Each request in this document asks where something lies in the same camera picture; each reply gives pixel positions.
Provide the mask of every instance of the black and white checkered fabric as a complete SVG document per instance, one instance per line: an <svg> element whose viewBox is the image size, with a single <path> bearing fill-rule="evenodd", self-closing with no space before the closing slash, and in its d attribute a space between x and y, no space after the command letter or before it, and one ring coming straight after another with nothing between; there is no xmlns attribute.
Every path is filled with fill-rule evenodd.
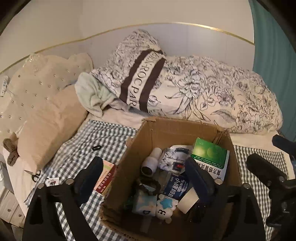
<svg viewBox="0 0 296 241"><path fill-rule="evenodd" d="M68 178L74 178L80 170L86 168L95 156L100 156L107 161L117 164L126 149L125 142L127 138L133 137L135 133L136 130L129 127L89 120L80 132L59 148L53 160L42 170L35 188L30 192L25 203L27 205L30 204L36 186L39 183L45 182L46 178L59 177L60 183L63 183ZM101 145L102 148L98 151L92 151L92 147L97 145ZM265 187L256 176L248 171L246 160L250 154L256 152L288 175L284 155L282 153L236 145L234 146L234 150L239 163L242 182L251 185L257 198L265 225L271 206L271 201L268 197L268 188ZM83 215L98 240L125 240L116 232L113 232L100 224L99 208L103 200L104 198L101 194L93 191L88 202L81 206ZM57 203L56 207L66 239L74 240L62 204ZM266 240L269 241L273 228L265 225L265 229Z"/></svg>
<svg viewBox="0 0 296 241"><path fill-rule="evenodd" d="M271 239L273 228L268 227L266 225L266 219L270 214L270 207L271 207L271 200L268 197L268 188L264 184L262 184L262 182L260 182L259 179L247 169L246 161L249 155L253 153L257 153L258 155L262 156L267 161L275 165L282 172L284 172L289 178L284 155L282 152L271 152L271 151L255 149L255 148L246 148L246 147L241 147L236 145L234 146L234 151L239 164L242 183L249 183L251 185L254 191L254 194L256 196L256 199L258 201L258 205L259 205L263 222L264 222L266 241L269 241Z"/></svg>
<svg viewBox="0 0 296 241"><path fill-rule="evenodd" d="M128 137L133 137L136 130L133 128L89 120L84 128L73 138L65 142L56 153L53 160L42 170L35 187L45 182L46 178L59 177L60 183L68 178L74 178L78 172L86 168L95 156L118 164L125 152L125 142ZM101 145L98 151L92 151L93 146ZM29 205L34 188L25 203ZM99 208L103 196L93 191L88 202L81 205L81 211L98 240L125 240L117 233L100 224ZM57 203L57 213L67 240L74 240L64 214L62 204Z"/></svg>

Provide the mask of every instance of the white bottle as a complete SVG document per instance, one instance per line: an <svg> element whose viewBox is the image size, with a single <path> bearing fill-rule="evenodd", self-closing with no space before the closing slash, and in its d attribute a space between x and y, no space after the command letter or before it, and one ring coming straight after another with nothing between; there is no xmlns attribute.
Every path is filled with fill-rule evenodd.
<svg viewBox="0 0 296 241"><path fill-rule="evenodd" d="M154 148L151 154L146 157L141 166L141 173L146 177L152 177L158 166L158 159L162 154L162 150L158 147Z"/></svg>

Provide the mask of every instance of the green and white medicine box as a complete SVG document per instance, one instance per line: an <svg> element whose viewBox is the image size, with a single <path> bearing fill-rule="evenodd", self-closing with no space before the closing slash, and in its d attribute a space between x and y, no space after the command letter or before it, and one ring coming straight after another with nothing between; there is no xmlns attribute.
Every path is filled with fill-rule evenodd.
<svg viewBox="0 0 296 241"><path fill-rule="evenodd" d="M211 142L197 138L191 154L201 169L216 179L224 180L229 151Z"/></svg>

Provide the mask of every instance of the tan cushion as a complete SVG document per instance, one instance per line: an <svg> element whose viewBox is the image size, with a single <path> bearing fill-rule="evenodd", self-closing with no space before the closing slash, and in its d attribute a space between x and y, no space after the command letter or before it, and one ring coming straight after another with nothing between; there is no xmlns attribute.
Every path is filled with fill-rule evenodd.
<svg viewBox="0 0 296 241"><path fill-rule="evenodd" d="M81 72L91 69L92 60L86 53L74 54L68 59L42 54L28 57L0 98L0 146L24 124L34 109L75 82Z"/></svg>
<svg viewBox="0 0 296 241"><path fill-rule="evenodd" d="M86 115L74 85L66 87L45 105L32 111L17 145L21 159L27 162L27 171L41 170L62 143L75 134Z"/></svg>

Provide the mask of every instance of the teal curtain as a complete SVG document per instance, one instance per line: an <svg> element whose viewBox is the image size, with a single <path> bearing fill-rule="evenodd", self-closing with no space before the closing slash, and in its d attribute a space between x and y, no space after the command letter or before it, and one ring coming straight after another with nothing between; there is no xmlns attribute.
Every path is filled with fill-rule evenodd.
<svg viewBox="0 0 296 241"><path fill-rule="evenodd" d="M296 53L273 16L249 0L255 37L253 71L276 94L284 123L280 131L296 141Z"/></svg>

